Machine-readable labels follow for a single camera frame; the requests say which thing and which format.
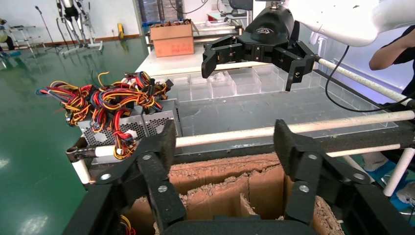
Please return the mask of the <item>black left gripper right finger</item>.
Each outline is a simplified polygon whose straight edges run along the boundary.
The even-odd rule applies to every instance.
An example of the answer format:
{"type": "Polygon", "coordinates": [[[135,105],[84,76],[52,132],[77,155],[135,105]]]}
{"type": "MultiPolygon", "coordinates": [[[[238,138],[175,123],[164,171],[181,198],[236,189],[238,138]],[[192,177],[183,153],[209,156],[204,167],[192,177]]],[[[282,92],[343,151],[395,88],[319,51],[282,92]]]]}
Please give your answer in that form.
{"type": "Polygon", "coordinates": [[[328,156],[313,138],[293,133],[281,119],[274,150],[293,182],[285,218],[311,225],[316,196],[336,206],[349,235],[412,235],[414,228],[364,172],[328,156]]]}

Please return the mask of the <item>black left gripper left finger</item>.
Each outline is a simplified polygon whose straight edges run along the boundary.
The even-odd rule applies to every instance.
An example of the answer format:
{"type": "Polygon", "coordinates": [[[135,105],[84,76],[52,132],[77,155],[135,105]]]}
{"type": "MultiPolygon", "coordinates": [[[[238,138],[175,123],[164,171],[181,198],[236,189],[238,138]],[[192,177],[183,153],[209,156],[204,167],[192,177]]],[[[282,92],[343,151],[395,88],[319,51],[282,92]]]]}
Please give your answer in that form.
{"type": "Polygon", "coordinates": [[[104,171],[87,191],[63,233],[116,235],[121,216],[145,196],[159,230],[182,221],[186,210],[169,181],[176,148],[175,122],[161,133],[143,138],[129,158],[104,171]]]}

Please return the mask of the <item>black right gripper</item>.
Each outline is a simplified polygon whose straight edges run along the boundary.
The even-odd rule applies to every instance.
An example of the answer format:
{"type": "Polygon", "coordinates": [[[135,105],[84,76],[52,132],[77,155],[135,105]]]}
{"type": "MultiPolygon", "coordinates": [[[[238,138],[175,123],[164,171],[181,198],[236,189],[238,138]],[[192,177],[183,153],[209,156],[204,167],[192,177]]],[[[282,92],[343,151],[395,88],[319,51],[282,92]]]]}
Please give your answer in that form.
{"type": "Polygon", "coordinates": [[[232,35],[204,44],[201,64],[202,78],[207,79],[218,64],[255,61],[273,63],[287,72],[285,91],[294,83],[301,83],[304,75],[313,70],[316,55],[302,41],[298,41],[300,23],[292,12],[281,4],[262,10],[236,39],[232,35]]]}

